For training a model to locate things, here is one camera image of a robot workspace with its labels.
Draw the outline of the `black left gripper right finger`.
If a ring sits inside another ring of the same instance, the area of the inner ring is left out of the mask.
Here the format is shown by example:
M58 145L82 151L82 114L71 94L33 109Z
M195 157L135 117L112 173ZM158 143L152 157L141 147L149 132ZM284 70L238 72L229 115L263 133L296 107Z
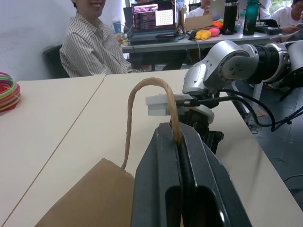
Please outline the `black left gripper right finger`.
M180 124L185 227L250 227L251 222L231 177L196 130Z

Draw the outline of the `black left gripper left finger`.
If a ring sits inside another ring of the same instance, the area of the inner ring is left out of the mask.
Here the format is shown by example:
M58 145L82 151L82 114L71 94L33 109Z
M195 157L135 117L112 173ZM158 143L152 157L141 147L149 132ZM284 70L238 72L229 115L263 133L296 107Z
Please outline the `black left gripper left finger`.
M171 125L161 123L136 170L131 226L179 227L181 182Z

